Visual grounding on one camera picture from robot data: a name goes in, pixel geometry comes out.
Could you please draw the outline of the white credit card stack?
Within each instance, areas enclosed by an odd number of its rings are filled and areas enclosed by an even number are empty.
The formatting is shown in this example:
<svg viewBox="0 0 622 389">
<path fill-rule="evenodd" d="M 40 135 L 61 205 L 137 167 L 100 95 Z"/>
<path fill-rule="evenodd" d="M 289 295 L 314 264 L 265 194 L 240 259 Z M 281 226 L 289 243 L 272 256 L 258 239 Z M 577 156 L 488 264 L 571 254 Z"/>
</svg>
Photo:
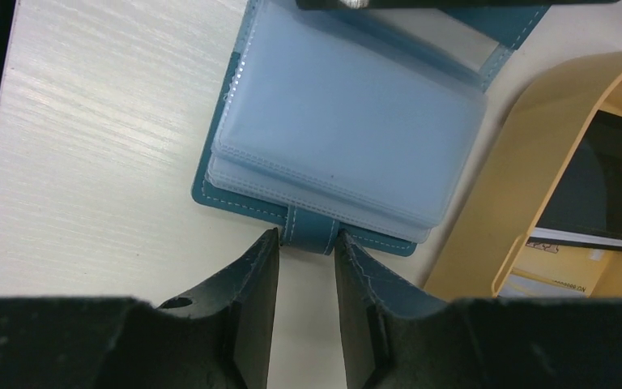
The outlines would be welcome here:
<svg viewBox="0 0 622 389">
<path fill-rule="evenodd" d="M 558 246 L 583 247 L 599 250 L 622 252 L 622 239 L 600 237 L 584 233 L 573 233 L 555 229 L 535 228 L 531 232 L 529 243 L 546 243 Z"/>
</svg>

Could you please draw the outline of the blue card holder wallet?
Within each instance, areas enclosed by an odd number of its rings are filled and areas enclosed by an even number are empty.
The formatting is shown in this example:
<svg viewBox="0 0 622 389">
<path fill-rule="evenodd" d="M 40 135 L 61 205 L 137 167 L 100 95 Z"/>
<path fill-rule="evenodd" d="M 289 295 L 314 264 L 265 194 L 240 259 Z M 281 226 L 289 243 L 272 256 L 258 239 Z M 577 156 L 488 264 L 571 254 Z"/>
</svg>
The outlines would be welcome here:
<svg viewBox="0 0 622 389">
<path fill-rule="evenodd" d="M 548 4 L 322 9 L 250 1 L 192 187 L 329 254 L 408 256 L 444 219 L 486 91 Z"/>
</svg>

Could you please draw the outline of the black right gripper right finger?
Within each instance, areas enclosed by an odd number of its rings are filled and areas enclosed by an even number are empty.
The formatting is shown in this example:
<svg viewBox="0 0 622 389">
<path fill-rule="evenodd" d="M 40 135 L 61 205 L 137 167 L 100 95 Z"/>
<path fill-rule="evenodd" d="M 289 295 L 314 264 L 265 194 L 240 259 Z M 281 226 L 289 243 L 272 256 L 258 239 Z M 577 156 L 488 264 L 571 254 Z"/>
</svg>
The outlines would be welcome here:
<svg viewBox="0 0 622 389">
<path fill-rule="evenodd" d="M 446 302 L 345 230 L 334 266 L 350 388 L 622 388 L 622 298 Z"/>
</svg>

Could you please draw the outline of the gold credit card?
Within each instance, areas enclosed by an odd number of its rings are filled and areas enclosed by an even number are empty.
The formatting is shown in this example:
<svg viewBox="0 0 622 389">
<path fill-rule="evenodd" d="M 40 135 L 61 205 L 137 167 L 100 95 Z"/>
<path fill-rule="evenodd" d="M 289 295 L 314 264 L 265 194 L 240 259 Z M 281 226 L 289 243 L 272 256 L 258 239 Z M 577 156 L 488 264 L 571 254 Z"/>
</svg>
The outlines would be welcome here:
<svg viewBox="0 0 622 389">
<path fill-rule="evenodd" d="M 622 252 L 529 244 L 499 297 L 622 297 Z"/>
</svg>

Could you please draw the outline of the yellow oval card tray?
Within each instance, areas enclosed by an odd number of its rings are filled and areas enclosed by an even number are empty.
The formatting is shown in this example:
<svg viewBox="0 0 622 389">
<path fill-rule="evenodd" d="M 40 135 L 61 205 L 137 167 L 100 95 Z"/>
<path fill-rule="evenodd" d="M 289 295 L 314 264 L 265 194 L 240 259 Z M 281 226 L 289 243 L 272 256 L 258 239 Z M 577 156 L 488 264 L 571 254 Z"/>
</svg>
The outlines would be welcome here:
<svg viewBox="0 0 622 389">
<path fill-rule="evenodd" d="M 622 115 L 622 51 L 568 60 L 530 83 L 435 262 L 428 293 L 499 297 L 598 111 Z"/>
</svg>

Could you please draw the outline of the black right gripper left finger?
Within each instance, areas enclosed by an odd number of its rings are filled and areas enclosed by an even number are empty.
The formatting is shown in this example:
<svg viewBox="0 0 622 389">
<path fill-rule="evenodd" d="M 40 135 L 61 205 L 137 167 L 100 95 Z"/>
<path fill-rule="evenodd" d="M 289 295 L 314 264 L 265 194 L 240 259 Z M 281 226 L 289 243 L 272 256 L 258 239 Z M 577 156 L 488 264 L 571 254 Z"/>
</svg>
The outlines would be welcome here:
<svg viewBox="0 0 622 389">
<path fill-rule="evenodd" d="M 0 388 L 264 388 L 279 233 L 153 306 L 133 297 L 0 297 Z"/>
</svg>

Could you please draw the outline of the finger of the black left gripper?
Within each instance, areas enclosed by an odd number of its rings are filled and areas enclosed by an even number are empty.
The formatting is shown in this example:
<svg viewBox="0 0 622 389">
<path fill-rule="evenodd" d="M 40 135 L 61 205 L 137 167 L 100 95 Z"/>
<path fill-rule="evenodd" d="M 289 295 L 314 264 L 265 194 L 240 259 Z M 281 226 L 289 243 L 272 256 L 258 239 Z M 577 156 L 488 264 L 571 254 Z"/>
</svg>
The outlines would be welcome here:
<svg viewBox="0 0 622 389">
<path fill-rule="evenodd" d="M 611 4 L 619 0 L 295 0 L 301 10 L 428 9 Z"/>
</svg>

